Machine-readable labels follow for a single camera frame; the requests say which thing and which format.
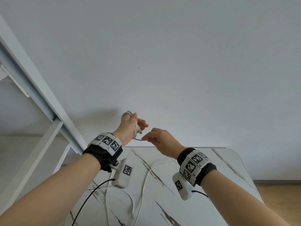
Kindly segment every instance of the black wrist strap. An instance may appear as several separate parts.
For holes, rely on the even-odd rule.
[[[93,155],[98,161],[101,166],[101,170],[107,171],[107,172],[112,172],[111,167],[109,167],[110,160],[109,157],[111,156],[106,150],[102,149],[98,145],[93,145],[91,144],[84,152],[89,153]]]
[[[178,163],[181,166],[182,163],[184,162],[184,160],[186,159],[186,157],[195,149],[190,147],[190,148],[186,148],[184,151],[182,151],[179,156],[178,156]],[[201,170],[201,172],[198,174],[198,176],[196,177],[195,183],[198,184],[199,186],[201,186],[201,182],[203,180],[203,178],[212,170],[217,170],[216,166],[212,163],[208,163],[206,166],[204,166]]]

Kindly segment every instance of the marble tabletop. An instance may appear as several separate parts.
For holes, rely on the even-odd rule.
[[[218,171],[248,191],[262,202],[262,199],[243,164],[240,156],[228,148],[198,148],[216,165]],[[129,186],[125,189],[134,199],[134,217],[131,217],[130,197],[118,188],[108,189],[107,205],[110,226],[133,226],[141,203],[142,186],[149,169],[160,162],[170,162],[156,148],[125,147],[119,160],[131,159],[135,166]],[[183,201],[175,187],[172,176],[179,171],[179,164],[174,161],[158,165],[146,180],[143,205],[136,226],[151,225],[227,225],[211,201],[198,193]],[[110,174],[100,171],[89,189],[108,180]],[[200,186],[195,190],[204,192]],[[81,205],[90,192],[85,192],[70,212],[65,225],[71,225]],[[75,225],[108,225],[105,209],[106,190],[96,191],[81,210]]]

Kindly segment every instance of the white plastic device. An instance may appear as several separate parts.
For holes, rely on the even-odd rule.
[[[194,187],[180,174],[180,172],[175,173],[172,176],[172,180],[184,201],[188,200],[194,194],[191,192]]]
[[[110,165],[110,167],[116,170],[113,177],[115,181],[112,181],[112,186],[120,189],[128,187],[134,167],[132,161],[128,158],[124,158],[117,166]]]

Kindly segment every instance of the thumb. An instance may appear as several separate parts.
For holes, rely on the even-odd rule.
[[[160,145],[160,142],[156,138],[148,138],[147,141],[154,144],[155,147],[159,147]]]
[[[132,115],[132,117],[130,118],[130,121],[136,122],[137,119],[138,119],[137,113],[134,113],[134,114]]]

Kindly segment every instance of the skin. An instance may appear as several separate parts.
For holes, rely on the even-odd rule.
[[[141,130],[148,124],[127,115],[113,135],[125,146],[133,138],[135,121]],[[154,128],[142,139],[165,156],[177,159],[186,149],[166,130]],[[98,160],[84,154],[31,190],[0,216],[0,225],[58,225],[78,202],[100,170]],[[288,225],[276,213],[218,171],[211,171],[201,186],[228,225]]]

